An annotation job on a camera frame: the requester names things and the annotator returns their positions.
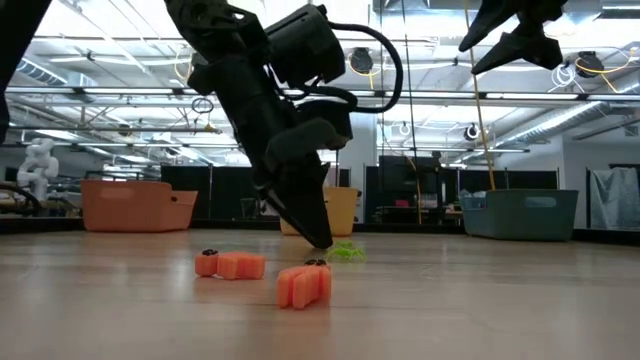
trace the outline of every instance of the wall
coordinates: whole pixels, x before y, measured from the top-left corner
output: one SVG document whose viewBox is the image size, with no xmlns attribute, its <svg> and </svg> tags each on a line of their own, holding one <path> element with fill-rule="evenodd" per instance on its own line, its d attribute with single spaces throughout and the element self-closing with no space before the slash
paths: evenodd
<svg viewBox="0 0 640 360">
<path fill-rule="evenodd" d="M 610 164 L 640 164 L 640 147 L 633 145 L 564 142 L 566 189 L 579 190 L 576 228 L 587 226 L 586 169 L 607 170 Z"/>
<path fill-rule="evenodd" d="M 377 115 L 351 114 L 353 140 L 339 154 L 340 168 L 351 170 L 351 187 L 362 191 L 356 208 L 356 217 L 360 223 L 364 221 L 363 204 L 366 201 L 365 167 L 375 166 L 377 162 L 377 121 Z"/>
<path fill-rule="evenodd" d="M 556 136 L 546 145 L 531 145 L 530 153 L 503 154 L 496 160 L 496 170 L 508 168 L 513 171 L 557 171 L 560 169 L 560 187 L 565 186 L 564 142 Z"/>
<path fill-rule="evenodd" d="M 4 181 L 7 167 L 19 168 L 24 162 L 23 148 L 0 149 L 0 181 Z M 83 178 L 88 170 L 102 170 L 102 159 L 87 153 L 74 153 L 68 148 L 56 148 L 53 155 L 60 163 L 60 175 Z"/>
</svg>

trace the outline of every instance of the orange block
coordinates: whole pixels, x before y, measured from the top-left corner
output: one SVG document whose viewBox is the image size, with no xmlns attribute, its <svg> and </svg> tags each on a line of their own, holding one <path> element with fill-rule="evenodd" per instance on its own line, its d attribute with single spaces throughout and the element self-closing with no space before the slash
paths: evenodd
<svg viewBox="0 0 640 360">
<path fill-rule="evenodd" d="M 248 253 L 220 254 L 218 276 L 225 280 L 258 280 L 264 277 L 266 258 Z"/>
<path fill-rule="evenodd" d="M 280 272 L 277 280 L 280 308 L 304 309 L 331 299 L 331 269 L 327 265 L 296 266 Z"/>
<path fill-rule="evenodd" d="M 218 272 L 218 252 L 205 250 L 196 255 L 195 263 L 198 276 L 213 276 Z"/>
</svg>

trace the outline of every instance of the ceiling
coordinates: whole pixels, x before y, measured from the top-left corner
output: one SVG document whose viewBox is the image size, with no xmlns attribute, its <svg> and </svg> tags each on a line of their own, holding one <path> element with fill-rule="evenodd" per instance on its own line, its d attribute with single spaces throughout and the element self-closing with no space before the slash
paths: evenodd
<svg viewBox="0 0 640 360">
<path fill-rule="evenodd" d="M 461 54 L 457 50 L 462 36 L 466 33 L 464 10 L 460 5 L 462 2 L 432 0 L 431 8 L 427 8 L 427 1 L 406 1 L 408 5 L 404 17 L 401 16 L 402 12 L 397 11 L 397 2 L 390 0 L 385 0 L 382 6 L 385 10 L 382 12 L 377 10 L 380 6 L 375 0 L 312 2 L 325 4 L 329 18 L 334 22 L 368 25 L 382 30 L 391 38 L 401 54 L 406 70 L 404 87 L 405 91 L 409 92 L 407 95 L 419 91 L 473 91 L 470 54 Z M 25 55 L 25 59 L 30 63 L 46 69 L 48 73 L 76 82 L 73 85 L 118 88 L 166 88 L 185 85 L 184 75 L 188 71 L 186 62 L 189 61 L 192 49 L 177 32 L 162 0 L 80 0 L 75 5 L 76 10 L 73 10 L 74 5 L 71 3 L 63 2 L 65 1 L 52 1 Z M 266 27 L 308 1 L 230 2 L 256 13 Z M 627 2 L 625 5 L 636 3 L 640 6 L 640 1 Z M 477 1 L 472 1 L 472 4 L 477 6 Z M 600 1 L 572 0 L 567 9 L 567 14 L 561 20 L 545 27 L 549 36 L 558 39 L 565 56 L 569 57 L 580 51 L 596 51 L 606 69 L 615 70 L 624 66 L 623 69 L 608 75 L 607 79 L 613 83 L 638 71 L 640 64 L 628 59 L 636 55 L 631 49 L 640 44 L 640 35 L 634 31 L 640 25 L 640 20 L 597 18 L 606 10 L 606 6 L 603 8 Z M 476 47 L 476 58 L 479 59 L 486 54 L 499 39 L 501 31 L 510 31 L 516 24 L 517 20 L 511 19 L 483 41 Z M 395 71 L 389 65 L 388 56 L 386 52 L 381 51 L 380 45 L 358 33 L 337 32 L 337 35 L 347 55 L 355 47 L 368 47 L 380 71 L 369 77 L 348 69 L 347 73 L 332 85 L 356 91 L 391 90 Z M 40 80 L 16 72 L 11 86 L 44 86 Z M 575 82 L 566 80 L 567 77 L 563 74 L 519 61 L 478 77 L 478 86 L 480 91 L 485 92 L 611 92 L 600 76 L 593 79 L 576 78 Z M 92 96 L 94 102 L 87 104 L 86 99 L 65 95 L 12 94 L 9 100 L 13 99 L 10 105 L 13 108 L 12 121 L 16 125 L 81 124 L 100 128 L 129 124 L 133 127 L 153 129 L 183 129 L 187 126 L 202 129 L 205 124 L 210 123 L 222 130 L 222 134 L 172 133 L 166 139 L 163 137 L 162 141 L 220 147 L 228 145 L 229 148 L 194 149 L 197 156 L 190 154 L 190 157 L 185 157 L 179 154 L 167 158 L 164 149 L 156 148 L 150 151 L 149 147 L 144 148 L 144 151 L 136 151 L 136 156 L 150 158 L 153 162 L 192 160 L 219 165 L 246 165 L 246 158 L 233 146 L 235 141 L 232 128 L 224 112 L 216 107 L 211 114 L 199 116 L 190 111 L 193 98 L 135 94 L 122 97 L 118 94 L 103 94 Z M 122 105 L 127 101 L 145 105 Z M 486 105 L 482 108 L 483 121 L 489 129 L 489 138 L 495 139 L 548 112 L 554 106 L 551 102 L 540 102 L 524 107 L 517 101 Z M 415 132 L 408 136 L 402 135 L 401 128 L 405 123 L 410 125 L 411 120 L 416 126 Z M 463 138 L 464 128 L 478 122 L 478 111 L 473 101 L 416 101 L 412 106 L 408 101 L 403 101 L 401 105 L 380 116 L 378 121 L 385 129 L 386 140 L 392 147 L 411 145 L 413 134 L 419 146 L 479 145 L 468 143 Z M 113 132 L 89 131 L 77 133 L 77 136 L 93 142 L 145 143 L 153 141 L 154 136 L 159 137 L 160 133 L 150 131 L 123 137 Z M 634 139 L 627 137 L 625 141 L 635 141 Z M 382 146 L 383 143 L 384 139 L 379 136 L 378 145 Z M 120 151 L 116 148 L 102 149 L 110 154 Z M 324 160 L 335 158 L 331 152 L 325 152 L 322 156 Z"/>
</svg>

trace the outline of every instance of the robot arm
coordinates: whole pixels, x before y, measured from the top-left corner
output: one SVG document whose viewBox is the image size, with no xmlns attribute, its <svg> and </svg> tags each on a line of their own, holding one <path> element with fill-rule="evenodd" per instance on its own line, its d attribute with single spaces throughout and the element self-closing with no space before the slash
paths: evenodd
<svg viewBox="0 0 640 360">
<path fill-rule="evenodd" d="M 251 162 L 262 199 L 315 247 L 330 247 L 322 191 L 327 167 L 317 150 L 346 145 L 352 138 L 350 112 L 379 113 L 397 103 L 403 83 L 398 52 L 372 29 L 329 22 L 324 6 L 306 5 L 263 29 L 255 14 L 226 0 L 165 2 L 178 31 L 198 53 L 188 84 L 201 95 L 215 91 Z M 387 48 L 397 79 L 386 106 L 360 108 L 348 91 L 318 86 L 345 73 L 344 53 L 333 29 L 366 32 Z M 302 95 L 287 96 L 277 80 Z M 294 103 L 310 94 L 341 101 Z"/>
</svg>

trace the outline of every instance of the white robot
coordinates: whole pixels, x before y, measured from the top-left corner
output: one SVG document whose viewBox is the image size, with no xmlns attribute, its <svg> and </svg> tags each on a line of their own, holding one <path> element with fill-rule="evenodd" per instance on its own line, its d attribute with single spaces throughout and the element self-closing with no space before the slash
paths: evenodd
<svg viewBox="0 0 640 360">
<path fill-rule="evenodd" d="M 18 169 L 18 186 L 29 187 L 33 183 L 32 194 L 38 201 L 47 199 L 49 179 L 58 176 L 58 159 L 51 156 L 55 143 L 51 139 L 34 139 L 27 146 L 27 158 Z"/>
</svg>

